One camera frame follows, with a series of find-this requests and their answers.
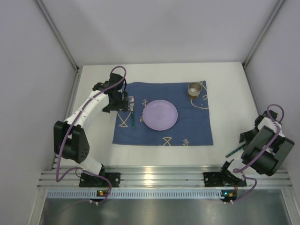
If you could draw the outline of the left aluminium frame post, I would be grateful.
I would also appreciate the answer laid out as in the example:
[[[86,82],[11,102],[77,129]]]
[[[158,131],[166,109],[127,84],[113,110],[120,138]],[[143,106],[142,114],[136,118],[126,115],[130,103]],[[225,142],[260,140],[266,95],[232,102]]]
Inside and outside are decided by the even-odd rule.
[[[72,68],[75,71],[79,70],[79,66],[74,60],[74,57],[72,56],[71,52],[69,51],[63,37],[61,36],[56,24],[54,23],[50,13],[48,12],[46,6],[44,5],[42,0],[33,0],[33,2],[36,4],[38,10],[40,11],[42,17],[45,19],[47,25],[49,26],[51,32],[53,33],[55,39],[57,40],[60,48],[64,52],[65,56],[67,57],[68,61],[70,62]]]

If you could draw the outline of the blue fish-print cloth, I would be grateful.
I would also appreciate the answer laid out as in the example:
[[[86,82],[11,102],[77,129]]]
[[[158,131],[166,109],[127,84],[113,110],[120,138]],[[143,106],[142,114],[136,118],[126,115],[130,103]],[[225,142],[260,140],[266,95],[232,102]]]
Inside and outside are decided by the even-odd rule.
[[[113,143],[138,146],[211,146],[213,145],[206,82],[201,81],[197,99],[188,97],[188,82],[144,83],[127,85],[134,97],[135,129],[131,125],[131,111],[118,112]],[[171,102],[178,111],[175,125],[165,131],[150,129],[143,121],[145,106],[154,100]]]

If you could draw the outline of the right aluminium frame post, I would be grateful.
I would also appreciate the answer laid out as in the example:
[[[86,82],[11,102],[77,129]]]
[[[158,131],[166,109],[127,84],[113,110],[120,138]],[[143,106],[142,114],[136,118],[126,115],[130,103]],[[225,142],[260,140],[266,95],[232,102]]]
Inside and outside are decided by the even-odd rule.
[[[252,58],[254,57],[255,53],[258,51],[258,48],[262,44],[264,38],[268,34],[269,30],[271,29],[272,25],[274,24],[276,18],[278,17],[280,11],[282,10],[286,2],[287,2],[286,0],[276,1],[274,8],[272,9],[270,15],[268,16],[266,22],[263,24],[261,31],[259,32],[244,62],[242,63],[243,69],[246,69],[249,63],[251,62]]]

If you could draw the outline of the teal-handled spoon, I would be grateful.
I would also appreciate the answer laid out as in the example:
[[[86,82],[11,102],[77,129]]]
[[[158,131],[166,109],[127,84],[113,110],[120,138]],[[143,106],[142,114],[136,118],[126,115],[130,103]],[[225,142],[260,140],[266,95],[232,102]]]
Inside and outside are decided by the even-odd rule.
[[[247,145],[243,144],[241,146],[239,146],[238,148],[236,148],[235,150],[231,151],[230,153],[228,153],[225,157],[229,158],[230,156],[232,156],[233,154],[235,154],[236,152],[243,150]]]

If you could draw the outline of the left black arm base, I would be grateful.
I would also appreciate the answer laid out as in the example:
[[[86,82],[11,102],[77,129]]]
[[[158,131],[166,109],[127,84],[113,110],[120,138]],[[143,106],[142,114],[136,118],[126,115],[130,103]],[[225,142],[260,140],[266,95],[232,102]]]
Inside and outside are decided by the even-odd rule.
[[[104,178],[110,183],[111,187],[118,188],[121,181],[121,173],[119,172],[105,172]],[[108,188],[109,183],[99,177],[90,175],[88,172],[83,171],[80,176],[79,187],[81,188]]]

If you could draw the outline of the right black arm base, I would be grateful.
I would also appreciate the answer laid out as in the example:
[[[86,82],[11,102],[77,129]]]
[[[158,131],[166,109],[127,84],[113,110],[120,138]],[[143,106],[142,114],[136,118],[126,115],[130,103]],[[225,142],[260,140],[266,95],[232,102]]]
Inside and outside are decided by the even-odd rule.
[[[245,180],[235,177],[228,170],[231,164],[232,162],[226,161],[219,172],[204,172],[205,187],[246,187],[247,183]]]

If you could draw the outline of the teal-handled fork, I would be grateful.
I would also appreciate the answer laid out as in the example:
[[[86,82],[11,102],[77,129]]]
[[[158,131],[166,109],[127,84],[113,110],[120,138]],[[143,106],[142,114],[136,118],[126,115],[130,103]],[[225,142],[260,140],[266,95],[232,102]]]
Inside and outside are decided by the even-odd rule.
[[[131,125],[132,125],[132,129],[135,129],[134,97],[129,96],[128,98],[129,98],[129,106],[131,110]]]

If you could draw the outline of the metal cup with cork base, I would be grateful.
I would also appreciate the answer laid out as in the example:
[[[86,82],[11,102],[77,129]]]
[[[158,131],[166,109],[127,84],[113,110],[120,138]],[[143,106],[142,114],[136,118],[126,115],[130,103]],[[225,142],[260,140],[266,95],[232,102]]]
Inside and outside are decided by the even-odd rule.
[[[188,97],[190,99],[197,99],[201,93],[202,85],[200,82],[192,82],[188,85]]]

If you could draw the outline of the aluminium mounting rail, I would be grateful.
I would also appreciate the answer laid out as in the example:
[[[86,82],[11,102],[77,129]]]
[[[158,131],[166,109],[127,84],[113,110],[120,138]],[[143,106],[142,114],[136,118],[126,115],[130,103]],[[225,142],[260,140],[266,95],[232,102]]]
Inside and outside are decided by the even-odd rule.
[[[79,172],[69,172],[62,181],[56,182],[56,163],[53,169],[43,171],[37,183],[38,188],[77,188]],[[106,166],[107,172],[120,173],[121,188],[203,188],[204,172],[218,172],[220,165],[179,166]],[[292,188],[287,170],[280,169],[273,176],[251,174],[257,180],[257,189]]]

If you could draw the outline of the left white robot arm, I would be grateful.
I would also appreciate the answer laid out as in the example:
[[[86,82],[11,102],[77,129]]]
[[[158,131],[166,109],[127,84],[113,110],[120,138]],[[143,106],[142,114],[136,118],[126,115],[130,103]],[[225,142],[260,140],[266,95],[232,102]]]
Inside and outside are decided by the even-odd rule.
[[[62,158],[76,162],[79,166],[75,167],[75,170],[80,169],[96,177],[105,175],[105,166],[90,154],[85,129],[92,124],[100,112],[110,113],[128,109],[125,77],[111,72],[108,81],[94,85],[87,99],[73,115],[54,124],[54,152],[59,156],[56,169],[57,182],[66,175],[59,175]]]

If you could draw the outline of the aluminium frame post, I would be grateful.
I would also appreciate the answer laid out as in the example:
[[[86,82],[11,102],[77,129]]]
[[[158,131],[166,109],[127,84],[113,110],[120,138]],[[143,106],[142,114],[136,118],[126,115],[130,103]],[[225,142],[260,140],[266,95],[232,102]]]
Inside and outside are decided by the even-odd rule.
[[[243,69],[246,69],[249,63],[251,62],[252,58],[254,57],[255,53],[258,51],[258,48],[262,44],[264,38],[268,34],[269,30],[271,29],[272,25],[274,24],[276,18],[278,17],[280,11],[282,10],[286,2],[287,2],[286,0],[276,1],[274,8],[272,9],[270,15],[268,16],[266,22],[263,24],[261,31],[259,32],[244,62],[242,63]]]
[[[42,0],[33,0],[33,2],[36,4],[38,10],[40,11],[42,17],[45,19],[47,25],[49,26],[51,32],[53,33],[55,39],[57,40],[60,48],[64,52],[65,56],[67,57],[68,61],[70,62],[72,68],[75,71],[79,70],[79,66],[74,60],[74,57],[72,56],[71,52],[69,51],[63,37],[61,36],[56,24],[54,23],[50,13],[48,12],[46,6],[44,5]]]

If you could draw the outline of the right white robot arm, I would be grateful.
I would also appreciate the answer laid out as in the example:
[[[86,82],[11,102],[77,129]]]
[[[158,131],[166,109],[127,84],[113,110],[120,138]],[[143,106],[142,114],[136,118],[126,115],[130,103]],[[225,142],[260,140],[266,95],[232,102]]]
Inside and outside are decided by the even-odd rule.
[[[282,132],[282,120],[278,114],[267,109],[255,120],[252,130],[240,134],[244,143],[239,159],[226,161],[221,168],[221,177],[228,183],[238,183],[247,175],[259,174],[272,176],[282,165],[294,141]]]

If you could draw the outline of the purple bowl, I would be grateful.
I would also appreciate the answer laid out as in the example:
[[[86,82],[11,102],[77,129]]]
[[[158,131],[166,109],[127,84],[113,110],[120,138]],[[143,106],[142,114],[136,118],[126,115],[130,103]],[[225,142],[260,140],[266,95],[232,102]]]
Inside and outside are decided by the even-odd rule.
[[[165,131],[172,128],[177,122],[178,111],[169,101],[154,100],[145,106],[142,117],[150,129]]]

